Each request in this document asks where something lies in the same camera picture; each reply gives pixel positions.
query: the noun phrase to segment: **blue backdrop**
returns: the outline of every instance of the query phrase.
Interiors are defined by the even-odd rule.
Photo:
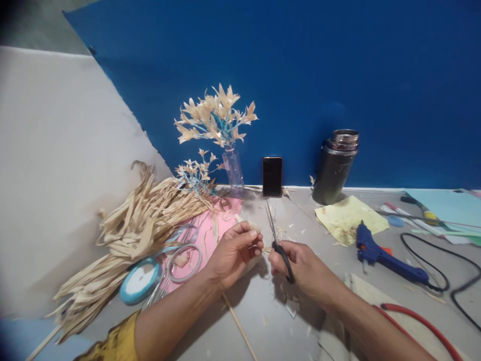
[[[179,144],[173,119],[221,82],[257,106],[246,184],[273,155],[284,184],[310,184],[322,140],[353,128],[348,186],[481,188],[476,0],[101,0],[66,17],[171,169],[200,147],[220,158]]]

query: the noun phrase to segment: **dried corn husk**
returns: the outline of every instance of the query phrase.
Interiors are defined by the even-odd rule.
[[[101,236],[96,244],[107,247],[109,254],[71,277],[54,296],[54,300],[63,301],[47,315],[55,315],[62,328],[57,344],[93,321],[127,276],[129,266],[164,247],[178,245],[165,242],[176,226],[206,210],[215,213],[210,198],[214,181],[196,195],[178,189],[177,178],[155,182],[153,166],[135,161],[132,167],[135,164],[141,167],[140,184],[117,209],[109,214],[99,212]]]

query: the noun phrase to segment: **stainless steel lid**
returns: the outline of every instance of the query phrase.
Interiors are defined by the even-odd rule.
[[[359,132],[352,129],[335,130],[327,144],[329,148],[334,150],[356,150],[359,145]]]

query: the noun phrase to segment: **dried flower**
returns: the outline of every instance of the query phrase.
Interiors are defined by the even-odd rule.
[[[184,109],[180,108],[180,120],[174,119],[174,124],[182,134],[179,137],[181,144],[191,139],[214,139],[215,144],[224,148],[224,145],[232,144],[236,139],[244,141],[246,134],[239,134],[239,126],[250,125],[252,121],[258,119],[254,114],[256,108],[254,102],[246,107],[243,113],[232,109],[240,97],[233,93],[230,85],[227,93],[220,84],[219,91],[212,88],[216,95],[207,95],[206,90],[204,99],[199,98],[199,103],[195,104],[190,98],[188,104],[184,102]]]
[[[208,194],[211,193],[211,187],[209,187],[209,174],[218,169],[224,168],[223,164],[218,164],[217,168],[209,171],[210,164],[216,160],[217,157],[214,154],[211,154],[210,161],[206,161],[204,156],[207,153],[209,153],[208,150],[205,151],[199,149],[199,154],[202,157],[202,163],[198,163],[197,160],[192,161],[189,159],[184,161],[187,165],[180,164],[179,167],[175,169],[179,175],[180,181],[188,185],[186,190],[193,190],[198,196],[205,194],[205,192],[208,192]]]

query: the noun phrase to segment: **scissor handle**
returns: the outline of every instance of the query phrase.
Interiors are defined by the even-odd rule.
[[[289,261],[289,257],[287,257],[286,252],[284,251],[284,248],[282,248],[281,245],[279,245],[276,241],[272,242],[272,248],[274,251],[279,253],[282,256],[282,259],[284,260],[284,263],[286,264],[287,271],[289,272],[289,277],[286,276],[287,281],[290,284],[294,284],[294,273],[292,272],[291,268],[291,263]]]

